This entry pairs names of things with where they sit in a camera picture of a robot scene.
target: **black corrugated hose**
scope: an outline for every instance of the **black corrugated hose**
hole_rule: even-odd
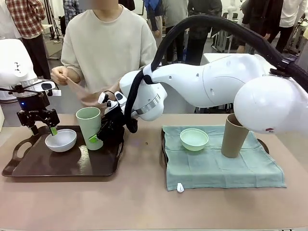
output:
[[[308,73],[296,65],[294,62],[285,60],[284,57],[274,49],[269,42],[267,42],[259,34],[252,30],[242,27],[241,25],[234,23],[228,19],[210,16],[210,15],[197,15],[184,19],[175,27],[163,39],[159,48],[157,49],[155,58],[151,64],[152,72],[161,63],[164,54],[171,42],[184,30],[196,25],[212,26],[225,30],[238,39],[252,46],[260,55],[262,55],[270,64],[276,67],[279,71],[284,72],[288,76],[291,76],[295,81],[302,86],[305,91],[308,91]],[[136,75],[132,82],[128,100],[125,107],[125,120],[126,126],[131,133],[135,133],[138,130],[137,120],[131,118],[132,107],[135,103],[138,88],[143,80],[144,75],[142,70]]]

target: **neck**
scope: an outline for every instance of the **neck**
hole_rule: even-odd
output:
[[[117,19],[123,11],[123,7],[118,5],[117,9],[112,10],[93,10],[96,17],[103,22],[111,22]]]

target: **red plaid shirt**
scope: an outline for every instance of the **red plaid shirt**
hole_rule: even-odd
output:
[[[30,39],[43,32],[41,20],[45,18],[40,0],[6,0],[6,5],[21,37]]]

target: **bowl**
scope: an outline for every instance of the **bowl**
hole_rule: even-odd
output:
[[[199,129],[189,128],[181,132],[182,145],[190,151],[200,151],[208,143],[208,135]]]
[[[57,153],[62,153],[70,150],[76,143],[77,134],[71,129],[58,130],[58,134],[49,135],[46,140],[46,146]]]

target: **brown cup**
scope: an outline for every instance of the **brown cup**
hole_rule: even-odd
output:
[[[226,120],[225,133],[223,134],[221,153],[228,158],[236,158],[247,137],[249,130],[244,128],[236,119],[235,114],[230,114]]]

